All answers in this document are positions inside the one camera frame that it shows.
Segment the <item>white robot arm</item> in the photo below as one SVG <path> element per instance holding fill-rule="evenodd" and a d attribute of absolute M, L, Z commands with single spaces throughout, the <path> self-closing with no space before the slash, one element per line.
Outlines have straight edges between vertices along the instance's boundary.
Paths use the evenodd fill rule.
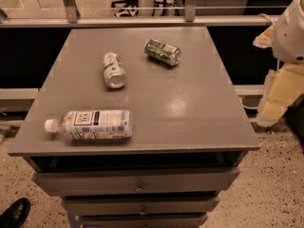
<path fill-rule="evenodd" d="M 257 107 L 256 123 L 270 127 L 304 93 L 304 0 L 293 0 L 253 45 L 271 48 L 273 56 L 283 64 L 269 70 Z"/>

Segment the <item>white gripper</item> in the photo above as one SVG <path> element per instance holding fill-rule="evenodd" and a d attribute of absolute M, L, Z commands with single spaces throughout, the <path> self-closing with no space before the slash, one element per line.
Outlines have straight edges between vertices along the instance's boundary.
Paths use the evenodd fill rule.
<path fill-rule="evenodd" d="M 301 5 L 286 8 L 275 26 L 261 32 L 253 45 L 257 48 L 273 46 L 274 57 L 289 63 L 279 70 L 270 70 L 265 78 L 256 122 L 259 126 L 272 126 L 304 93 L 304 12 Z"/>

